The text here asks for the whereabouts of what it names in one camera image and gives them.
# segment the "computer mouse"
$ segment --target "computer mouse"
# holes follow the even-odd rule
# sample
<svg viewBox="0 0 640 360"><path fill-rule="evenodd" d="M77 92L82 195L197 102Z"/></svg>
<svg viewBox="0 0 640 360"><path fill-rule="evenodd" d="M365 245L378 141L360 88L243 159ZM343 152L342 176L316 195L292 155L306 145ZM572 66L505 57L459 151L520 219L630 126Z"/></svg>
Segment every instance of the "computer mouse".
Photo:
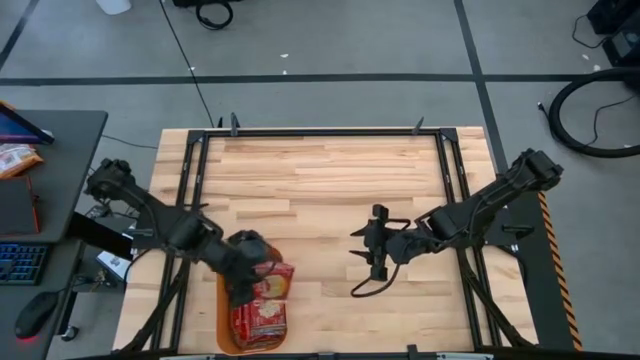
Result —
<svg viewBox="0 0 640 360"><path fill-rule="evenodd" d="M57 292L45 291L36 295L18 315L15 326L16 337L27 339L35 336L47 322L56 305L58 305Z"/></svg>

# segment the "black desk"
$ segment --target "black desk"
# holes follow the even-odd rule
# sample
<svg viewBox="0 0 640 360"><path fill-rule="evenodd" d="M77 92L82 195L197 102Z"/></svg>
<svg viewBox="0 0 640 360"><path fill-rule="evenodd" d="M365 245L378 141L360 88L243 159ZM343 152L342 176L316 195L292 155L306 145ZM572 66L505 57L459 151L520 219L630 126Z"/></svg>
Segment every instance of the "black desk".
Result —
<svg viewBox="0 0 640 360"><path fill-rule="evenodd" d="M80 262L84 244L65 239L93 155L107 120L103 111L20 111L27 120L51 130L53 145L37 146L44 164L27 171L33 190L41 233L8 241L55 242L39 286L0 286L0 353L3 359L44 359L58 329L70 291L60 296L54 314L40 333L19 341L13 326L23 306L42 291L69 286Z"/></svg>

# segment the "red snack bag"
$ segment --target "red snack bag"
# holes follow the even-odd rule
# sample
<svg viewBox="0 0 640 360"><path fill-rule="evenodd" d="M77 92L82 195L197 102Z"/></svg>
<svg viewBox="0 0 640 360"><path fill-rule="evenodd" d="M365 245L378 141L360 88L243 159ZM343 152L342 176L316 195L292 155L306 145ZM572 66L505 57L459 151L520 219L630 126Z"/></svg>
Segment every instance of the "red snack bag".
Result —
<svg viewBox="0 0 640 360"><path fill-rule="evenodd" d="M287 333L286 299L293 266L264 263L255 267L265 277L253 285L255 299L231 311L231 328L236 345L243 350L259 350L276 345Z"/></svg>

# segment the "computer keyboard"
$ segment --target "computer keyboard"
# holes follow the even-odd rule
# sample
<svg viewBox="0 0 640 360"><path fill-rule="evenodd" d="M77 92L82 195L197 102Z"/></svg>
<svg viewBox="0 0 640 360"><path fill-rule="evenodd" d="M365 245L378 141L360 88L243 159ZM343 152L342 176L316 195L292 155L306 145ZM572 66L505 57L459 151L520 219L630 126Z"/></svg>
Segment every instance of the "computer keyboard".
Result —
<svg viewBox="0 0 640 360"><path fill-rule="evenodd" d="M38 285L48 245L0 243L0 285Z"/></svg>

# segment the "black floor stripe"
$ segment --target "black floor stripe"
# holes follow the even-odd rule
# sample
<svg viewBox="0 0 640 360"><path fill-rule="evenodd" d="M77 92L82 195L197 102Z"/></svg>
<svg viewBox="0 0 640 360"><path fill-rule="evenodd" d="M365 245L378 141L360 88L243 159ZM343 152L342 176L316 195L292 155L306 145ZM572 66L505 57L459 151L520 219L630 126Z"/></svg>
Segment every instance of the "black floor stripe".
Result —
<svg viewBox="0 0 640 360"><path fill-rule="evenodd" d="M313 83L313 82L473 82L471 74L309 74L309 75L237 75L198 76L198 84ZM4 86L78 86L78 85L176 85L193 84L190 76L95 77L95 78L8 78Z"/></svg>
<svg viewBox="0 0 640 360"><path fill-rule="evenodd" d="M33 10L36 8L36 5L38 5L39 1L40 0L29 1L29 5L27 5L27 8L24 10L24 13L22 13L22 17L20 17L18 24L13 29L13 32L9 37L9 40L7 40L7 43L2 49L2 52L0 52L0 70L2 70L2 67L7 62L7 59L9 58L9 55L11 54L13 47L16 46L16 43L18 42L18 38L20 38L20 35L22 35L22 31L24 30L24 27L27 25L27 21L29 21L29 17L31 17L31 14L33 14Z"/></svg>
<svg viewBox="0 0 640 360"><path fill-rule="evenodd" d="M464 9L462 0L454 0L453 3L456 7L458 21L460 22L460 28L462 29L462 38L464 40L464 45L467 48L467 55L469 56L471 71L473 73L476 88L478 90L480 106L482 107L484 121L487 126L487 133L489 134L491 148L493 149L495 164L499 172L505 172L509 168L509 165L504 154L504 147L502 146L502 140L500 139L500 132L498 131L498 124L496 123L496 118L493 113L493 107L491 107L491 99L489 97L489 91L487 90L487 84L485 82L484 76L482 75L480 59L478 58L476 45L473 42L473 35L471 34L469 19L467 18L467 13Z"/></svg>
<svg viewBox="0 0 640 360"><path fill-rule="evenodd" d="M486 82L571 82L583 76L581 74L495 74L483 77Z"/></svg>

